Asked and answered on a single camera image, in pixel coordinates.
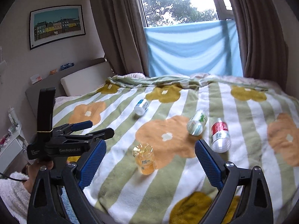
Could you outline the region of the left hand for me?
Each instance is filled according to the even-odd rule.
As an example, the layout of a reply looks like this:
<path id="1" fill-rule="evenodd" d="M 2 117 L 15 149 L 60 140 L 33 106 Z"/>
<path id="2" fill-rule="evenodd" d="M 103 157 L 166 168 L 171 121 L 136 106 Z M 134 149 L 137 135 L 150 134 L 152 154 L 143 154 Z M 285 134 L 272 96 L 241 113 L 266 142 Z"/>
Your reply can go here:
<path id="1" fill-rule="evenodd" d="M 38 172 L 40 171 L 40 168 L 42 166 L 45 166 L 47 169 L 52 169 L 54 166 L 53 161 L 40 161 L 39 159 L 36 159 L 33 164 L 31 164 L 28 168 L 28 177 L 29 179 L 23 184 L 25 189 L 31 194 L 33 190 L 33 186 L 36 180 L 36 177 L 38 176 Z"/>

